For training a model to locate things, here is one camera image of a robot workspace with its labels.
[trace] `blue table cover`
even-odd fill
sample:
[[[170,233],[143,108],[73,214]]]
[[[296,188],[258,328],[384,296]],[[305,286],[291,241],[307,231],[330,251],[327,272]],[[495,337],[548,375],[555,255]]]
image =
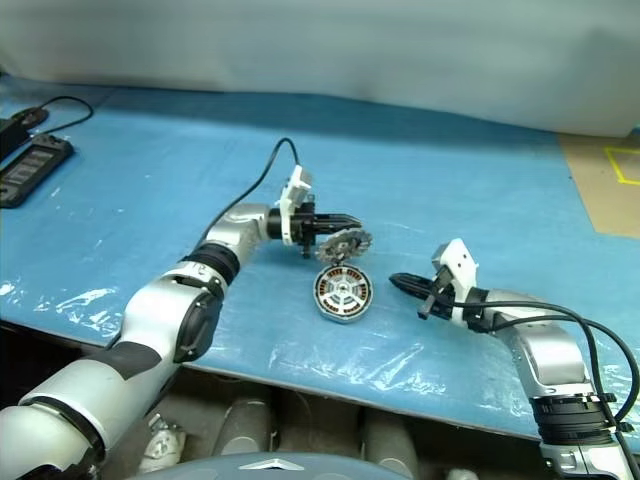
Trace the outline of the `blue table cover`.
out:
[[[374,244],[354,261],[374,282],[357,323],[317,310],[323,265],[262,246],[240,273],[211,349],[193,365],[511,434],[536,426],[495,338],[416,316],[387,280],[431,276],[462,237],[479,285],[528,292],[619,332],[640,353],[640,241],[596,233],[555,135],[456,115],[313,95],[50,85],[0,79],[0,115],[58,94],[96,115],[60,135],[76,153],[20,208],[2,210],[2,319],[106,344],[133,293],[190,251],[201,230],[292,137],[322,212],[356,215]],[[42,129],[82,114],[61,102]],[[253,202],[274,202],[283,151]],[[585,342],[576,333],[584,350]],[[604,380],[623,397],[624,358],[598,336]],[[636,406],[628,417],[640,424]],[[631,436],[640,450],[640,436]]]

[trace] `electronic device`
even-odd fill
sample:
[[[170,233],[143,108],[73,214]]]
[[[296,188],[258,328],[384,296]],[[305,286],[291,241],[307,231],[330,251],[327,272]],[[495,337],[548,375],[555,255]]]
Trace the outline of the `electronic device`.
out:
[[[73,153],[73,146],[53,135],[37,135],[0,173],[0,207],[20,206],[58,165]]]

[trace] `black cable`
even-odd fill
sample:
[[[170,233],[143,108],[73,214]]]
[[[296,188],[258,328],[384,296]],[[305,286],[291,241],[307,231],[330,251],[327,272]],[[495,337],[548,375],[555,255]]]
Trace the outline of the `black cable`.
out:
[[[631,371],[631,389],[626,401],[623,403],[622,407],[620,407],[620,410],[618,410],[618,413],[616,413],[615,415],[616,420],[620,422],[631,411],[631,409],[633,408],[633,404],[638,397],[638,393],[640,392],[640,370],[638,369],[638,364],[636,363],[635,357],[633,356],[633,353],[631,352],[629,346],[624,343],[624,341],[614,331],[598,322],[589,320],[588,318],[585,318],[584,320],[585,322],[587,322],[587,325],[601,331],[611,340],[613,340],[613,342],[620,348],[625,358],[627,359],[627,363],[629,364],[629,370]]]
[[[618,440],[618,443],[620,444],[620,448],[622,449],[622,452],[627,460],[627,463],[629,464],[629,468],[631,469],[631,472],[633,474],[633,477],[635,480],[640,480],[640,467],[638,467],[637,462],[635,461],[635,458],[633,456],[633,453],[631,452],[631,449],[629,448],[629,445],[627,444],[627,441],[624,437],[624,435],[622,435],[622,432],[620,431],[620,420],[622,418],[624,418],[624,415],[626,415],[628,413],[628,411],[631,409],[631,406],[635,403],[636,397],[637,397],[637,393],[638,393],[638,388],[640,388],[640,378],[638,376],[638,369],[637,369],[637,364],[635,362],[635,359],[633,358],[633,355],[631,354],[631,351],[629,350],[628,346],[625,344],[625,349],[623,349],[623,353],[625,354],[625,357],[627,356],[627,353],[631,354],[630,357],[627,357],[627,360],[630,362],[630,364],[636,364],[636,368],[633,369],[632,368],[632,378],[631,378],[631,390],[629,392],[629,395],[627,396],[627,399],[625,400],[624,404],[623,404],[623,408],[625,409],[625,411],[623,411],[623,409],[621,408],[620,411],[618,412],[617,416],[614,416],[613,413],[611,412],[611,408],[609,407],[609,404],[605,401],[605,392],[604,392],[604,388],[602,385],[602,379],[600,377],[600,365],[598,363],[598,352],[597,352],[597,345],[595,342],[595,338],[593,337],[593,333],[590,330],[590,325],[589,323],[592,323],[594,328],[598,328],[599,330],[603,331],[604,333],[606,333],[607,335],[609,333],[613,333],[611,332],[609,329],[607,329],[606,327],[604,327],[603,325],[597,324],[598,327],[596,327],[596,323],[592,320],[587,321],[586,319],[584,319],[583,317],[581,317],[579,314],[577,314],[576,312],[574,312],[573,310],[570,310],[568,308],[562,307],[560,305],[554,305],[551,303],[544,303],[544,302],[536,302],[536,301],[495,301],[495,302],[455,302],[455,301],[451,301],[449,300],[449,298],[442,296],[442,295],[438,295],[435,294],[433,292],[431,292],[431,295],[433,295],[436,300],[440,303],[443,303],[445,305],[448,305],[450,307],[460,307],[460,308],[487,308],[487,307],[521,307],[521,308],[537,308],[537,309],[544,309],[544,310],[551,310],[551,311],[556,311],[559,313],[563,313],[565,316],[559,316],[559,318],[555,318],[557,317],[556,315],[548,315],[548,316],[538,316],[538,317],[528,317],[528,318],[522,318],[522,319],[516,319],[516,320],[512,320],[509,321],[507,323],[504,324],[504,326],[500,326],[500,327],[495,327],[494,330],[497,329],[502,329],[502,328],[507,328],[509,326],[515,326],[518,323],[529,323],[529,322],[535,322],[535,321],[540,321],[543,320],[545,317],[554,317],[554,318],[549,318],[551,319],[555,319],[555,320],[565,320],[565,321],[573,321],[575,323],[578,323],[580,325],[580,327],[582,328],[585,337],[587,338],[587,345],[588,345],[588,349],[589,349],[589,358],[590,358],[590,363],[591,363],[591,369],[592,369],[592,376],[593,376],[593,383],[594,383],[594,388],[596,390],[596,395],[600,398],[601,402],[602,402],[602,409],[603,412],[605,414],[605,417],[607,418],[607,422],[609,422],[609,424],[615,428],[614,431],[614,435],[616,437],[616,439]],[[620,342],[620,344],[624,344],[624,342],[622,341],[622,339],[620,337],[618,337],[617,335],[615,335],[616,339],[614,340],[616,342],[616,344],[618,344],[618,342]]]
[[[44,108],[44,107],[46,107],[47,105],[50,105],[50,104],[52,104],[52,103],[54,103],[54,102],[58,102],[58,101],[60,101],[60,100],[72,100],[72,101],[74,101],[74,102],[81,103],[82,105],[84,105],[85,107],[87,107],[87,114],[86,114],[84,117],[79,118],[79,119],[77,119],[77,120],[74,120],[74,121],[72,121],[72,122],[64,123],[64,124],[62,124],[62,125],[58,125],[57,127],[50,128],[50,129],[45,130],[45,131],[43,131],[43,132],[39,132],[39,134],[40,134],[40,135],[45,134],[45,133],[53,133],[53,132],[57,132],[58,130],[62,130],[63,128],[68,128],[68,127],[71,127],[71,126],[73,126],[73,125],[77,125],[77,124],[82,123],[82,122],[84,122],[84,121],[86,121],[86,120],[89,120],[91,117],[93,117],[93,113],[94,113],[94,112],[93,112],[93,107],[92,107],[91,105],[89,105],[89,103],[85,102],[85,101],[84,101],[84,100],[82,100],[81,98],[78,98],[78,97],[72,97],[72,96],[70,96],[70,95],[60,95],[60,96],[58,96],[58,97],[53,97],[53,98],[51,98],[51,99],[47,100],[46,102],[44,102],[43,104],[38,105],[38,106],[37,106],[37,107],[35,107],[35,108],[36,108],[36,109]]]
[[[229,205],[224,207],[220,211],[220,213],[218,213],[218,215],[216,215],[216,217],[213,220],[211,220],[211,222],[209,222],[209,225],[207,226],[207,228],[204,230],[204,232],[202,232],[202,235],[200,236],[198,243],[196,243],[196,247],[200,245],[202,242],[204,242],[204,240],[207,238],[207,234],[209,233],[209,230],[211,230],[211,227],[213,227],[216,223],[218,223],[218,220],[220,220],[225,213],[227,213],[229,210],[235,207],[238,203],[240,203],[242,200],[248,197],[256,188],[260,186],[262,181],[265,179],[265,177],[269,173],[269,170],[271,170],[271,167],[273,166],[273,163],[275,162],[276,158],[278,157],[278,152],[280,151],[280,147],[282,147],[282,145],[285,143],[289,145],[289,147],[291,148],[291,153],[293,154],[293,161],[295,162],[295,164],[300,165],[300,159],[298,158],[298,151],[296,150],[296,146],[293,143],[293,140],[291,140],[288,137],[282,137],[280,140],[278,140],[278,143],[276,143],[275,146],[273,147],[273,150],[271,151],[271,155],[269,155],[269,159],[267,160],[264,170],[262,170],[262,173],[260,174],[258,179],[253,183],[253,185],[247,188],[244,191],[244,193],[239,195]]]

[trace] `gear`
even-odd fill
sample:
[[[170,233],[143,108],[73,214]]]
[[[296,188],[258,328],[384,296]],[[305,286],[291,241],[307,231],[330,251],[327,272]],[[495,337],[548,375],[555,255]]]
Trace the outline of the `gear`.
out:
[[[316,257],[321,262],[337,265],[351,257],[362,255],[371,246],[372,240],[372,235],[361,228],[341,230],[329,236],[318,247]]]

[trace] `robotic arm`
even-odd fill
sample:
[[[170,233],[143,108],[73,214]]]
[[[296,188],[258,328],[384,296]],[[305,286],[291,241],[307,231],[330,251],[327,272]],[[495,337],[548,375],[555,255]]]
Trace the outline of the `robotic arm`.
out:
[[[153,408],[180,365],[209,349],[227,289],[259,243],[296,243],[308,257],[316,235],[361,227],[349,215],[316,214],[310,188],[298,165],[280,208],[227,210],[193,252],[134,294],[110,346],[2,410],[0,479],[84,478]]]
[[[418,312],[421,318],[433,314],[476,332],[495,332],[509,347],[533,408],[547,464],[563,478],[633,480],[633,467],[613,437],[604,411],[604,402],[613,398],[597,395],[573,338],[543,319],[508,326],[517,319],[558,314],[543,308],[474,306],[539,299],[477,288],[477,265],[460,239],[441,246],[432,262],[437,271],[432,280],[408,273],[394,274],[390,280],[425,300]]]

